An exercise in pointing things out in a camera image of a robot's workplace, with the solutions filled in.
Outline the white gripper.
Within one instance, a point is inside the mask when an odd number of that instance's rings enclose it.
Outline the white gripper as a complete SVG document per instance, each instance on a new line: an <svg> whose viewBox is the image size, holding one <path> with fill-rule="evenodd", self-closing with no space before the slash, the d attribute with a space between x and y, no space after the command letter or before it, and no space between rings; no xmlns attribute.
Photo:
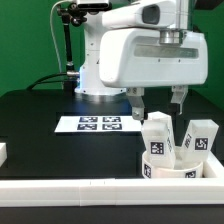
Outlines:
<svg viewBox="0 0 224 224"><path fill-rule="evenodd" d="M170 112L181 115L185 85L203 84L208 76L204 35L187 31L180 46L159 43L157 30L129 28L106 32L100 44L99 76L105 86L128 88L134 120L147 118L141 87L173 86Z"/></svg>

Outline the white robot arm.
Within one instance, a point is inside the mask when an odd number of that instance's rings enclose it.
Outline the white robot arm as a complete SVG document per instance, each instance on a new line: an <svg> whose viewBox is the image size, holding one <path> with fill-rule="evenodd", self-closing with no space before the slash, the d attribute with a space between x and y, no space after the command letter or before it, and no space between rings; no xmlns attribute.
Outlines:
<svg viewBox="0 0 224 224"><path fill-rule="evenodd" d="M208 50L203 33L191 24L194 9L213 10L224 0L137 0L111 9L107 1L79 0L77 7L99 12L100 30L90 63L98 64L100 81L125 88L132 116L146 118L142 100L148 87L173 91L171 103L181 107L190 85L208 75Z"/></svg>

